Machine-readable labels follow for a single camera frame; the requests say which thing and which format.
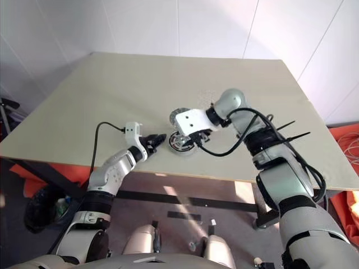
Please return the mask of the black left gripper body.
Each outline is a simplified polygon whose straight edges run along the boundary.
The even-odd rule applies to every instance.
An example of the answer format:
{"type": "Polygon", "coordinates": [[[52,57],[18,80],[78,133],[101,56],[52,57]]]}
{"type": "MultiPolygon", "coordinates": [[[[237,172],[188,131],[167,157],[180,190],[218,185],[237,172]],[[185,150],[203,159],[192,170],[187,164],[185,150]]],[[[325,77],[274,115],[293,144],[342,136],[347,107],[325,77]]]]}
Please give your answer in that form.
{"type": "Polygon", "coordinates": [[[145,148],[148,155],[151,155],[154,153],[153,148],[153,135],[148,135],[146,137],[141,136],[140,137],[140,143],[145,148]]]}

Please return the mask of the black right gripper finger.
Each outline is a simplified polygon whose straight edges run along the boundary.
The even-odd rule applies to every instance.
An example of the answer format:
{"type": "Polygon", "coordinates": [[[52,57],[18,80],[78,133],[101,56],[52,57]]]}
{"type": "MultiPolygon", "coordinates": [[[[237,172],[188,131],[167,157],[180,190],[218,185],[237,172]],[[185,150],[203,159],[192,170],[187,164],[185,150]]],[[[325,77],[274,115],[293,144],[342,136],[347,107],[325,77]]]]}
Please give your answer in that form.
{"type": "Polygon", "coordinates": [[[200,133],[195,132],[195,133],[188,135],[187,142],[185,144],[186,145],[194,145],[194,144],[199,145],[200,144],[200,133]]]}

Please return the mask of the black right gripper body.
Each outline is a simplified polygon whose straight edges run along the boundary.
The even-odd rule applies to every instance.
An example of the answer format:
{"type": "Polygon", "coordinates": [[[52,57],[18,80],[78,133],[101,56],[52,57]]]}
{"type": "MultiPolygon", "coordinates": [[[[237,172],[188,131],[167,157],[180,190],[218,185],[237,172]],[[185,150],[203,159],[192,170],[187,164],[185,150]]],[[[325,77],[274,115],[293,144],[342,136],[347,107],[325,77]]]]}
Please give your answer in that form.
{"type": "Polygon", "coordinates": [[[207,143],[208,141],[210,141],[209,138],[210,135],[211,135],[210,129],[198,131],[194,134],[194,143],[196,143],[197,146],[200,146],[203,143],[207,143]]]}

